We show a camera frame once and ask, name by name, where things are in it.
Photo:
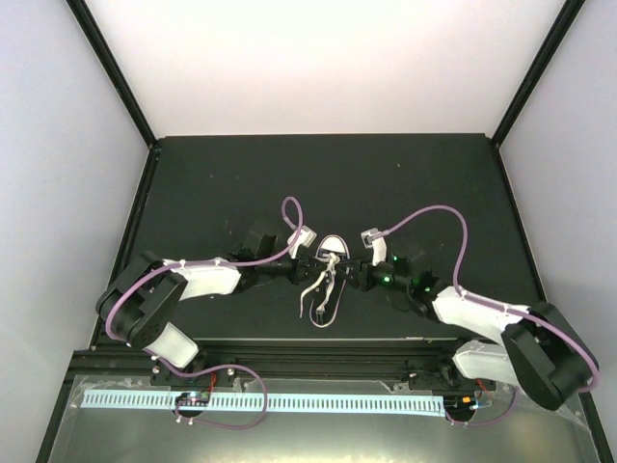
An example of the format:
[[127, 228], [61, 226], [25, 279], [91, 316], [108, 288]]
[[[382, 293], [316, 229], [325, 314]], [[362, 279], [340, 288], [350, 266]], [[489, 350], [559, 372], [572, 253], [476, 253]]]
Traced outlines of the black white sneaker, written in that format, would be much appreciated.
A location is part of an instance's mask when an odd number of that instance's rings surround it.
[[[337, 256], [340, 261], [350, 258], [346, 241], [337, 234], [326, 235], [315, 252], [315, 257], [326, 263], [332, 256]], [[340, 285], [336, 282], [334, 269], [326, 271], [309, 306], [309, 320], [315, 327], [325, 329], [334, 323], [345, 285], [345, 280]]]

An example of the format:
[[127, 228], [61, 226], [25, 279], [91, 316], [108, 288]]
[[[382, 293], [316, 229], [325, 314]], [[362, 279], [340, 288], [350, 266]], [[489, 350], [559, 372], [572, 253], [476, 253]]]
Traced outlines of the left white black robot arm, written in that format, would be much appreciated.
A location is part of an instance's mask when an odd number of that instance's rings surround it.
[[308, 255], [315, 238], [306, 225], [285, 237], [272, 224], [257, 220], [244, 241], [224, 257], [170, 260], [145, 252], [108, 286], [95, 311], [110, 338], [165, 360], [184, 384], [195, 385], [205, 377], [207, 362], [198, 355], [196, 342], [172, 324], [179, 303], [237, 294], [256, 285], [260, 276], [298, 284], [317, 268]]

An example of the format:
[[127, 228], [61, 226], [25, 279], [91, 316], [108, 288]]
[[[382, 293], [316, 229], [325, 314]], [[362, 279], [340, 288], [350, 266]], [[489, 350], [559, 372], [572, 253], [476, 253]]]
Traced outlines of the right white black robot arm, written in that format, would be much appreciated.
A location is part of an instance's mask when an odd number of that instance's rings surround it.
[[457, 289], [417, 259], [393, 253], [383, 259], [348, 259], [337, 272], [359, 290], [398, 292], [407, 310], [475, 335], [438, 365], [440, 380], [450, 389], [488, 379], [517, 387], [537, 405], [555, 411], [599, 378], [597, 360], [550, 303], [511, 305]]

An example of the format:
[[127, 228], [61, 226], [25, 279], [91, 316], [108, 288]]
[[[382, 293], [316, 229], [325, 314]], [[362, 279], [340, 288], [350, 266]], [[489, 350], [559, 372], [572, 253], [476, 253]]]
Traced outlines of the white shoelace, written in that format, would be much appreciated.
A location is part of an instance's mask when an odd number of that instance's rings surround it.
[[318, 287], [321, 285], [321, 283], [326, 279], [327, 276], [333, 276], [335, 274], [335, 266], [340, 263], [340, 257], [339, 255], [335, 254], [332, 251], [329, 251], [326, 256], [324, 258], [319, 258], [319, 261], [321, 261], [322, 263], [326, 264], [326, 267], [324, 270], [322, 270], [319, 274], [319, 276], [317, 277], [317, 279], [315, 280], [314, 283], [312, 283], [310, 286], [308, 286], [307, 288], [305, 288], [301, 294], [300, 294], [300, 313], [299, 313], [299, 317], [303, 318], [304, 315], [304, 303], [305, 303], [305, 298], [312, 292], [316, 291], [318, 289]]

